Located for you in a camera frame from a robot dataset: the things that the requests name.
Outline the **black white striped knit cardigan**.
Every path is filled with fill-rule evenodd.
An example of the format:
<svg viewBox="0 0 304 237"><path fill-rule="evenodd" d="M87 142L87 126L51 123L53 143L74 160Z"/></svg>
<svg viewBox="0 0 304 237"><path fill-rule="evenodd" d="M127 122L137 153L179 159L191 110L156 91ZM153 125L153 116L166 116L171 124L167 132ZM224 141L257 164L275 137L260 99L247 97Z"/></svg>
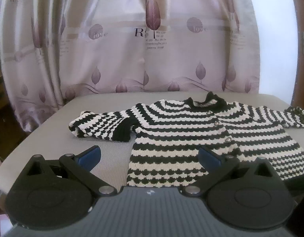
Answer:
<svg viewBox="0 0 304 237"><path fill-rule="evenodd" d="M208 173L198 159L205 147L242 162L265 157L289 189L304 189L304 149L287 128L304 128L303 109L229 103L213 93L203 102L160 100L123 111L83 111L69 123L76 137L127 142L135 133L129 186L190 185Z"/></svg>

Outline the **pink leaf print curtain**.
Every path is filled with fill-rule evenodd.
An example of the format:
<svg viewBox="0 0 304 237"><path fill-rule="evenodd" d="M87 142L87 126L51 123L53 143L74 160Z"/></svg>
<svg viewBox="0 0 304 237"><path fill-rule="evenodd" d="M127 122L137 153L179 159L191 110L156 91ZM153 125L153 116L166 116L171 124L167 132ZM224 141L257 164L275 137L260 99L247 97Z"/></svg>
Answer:
<svg viewBox="0 0 304 237"><path fill-rule="evenodd" d="M0 0L0 61L27 132L79 96L260 85L251 0Z"/></svg>

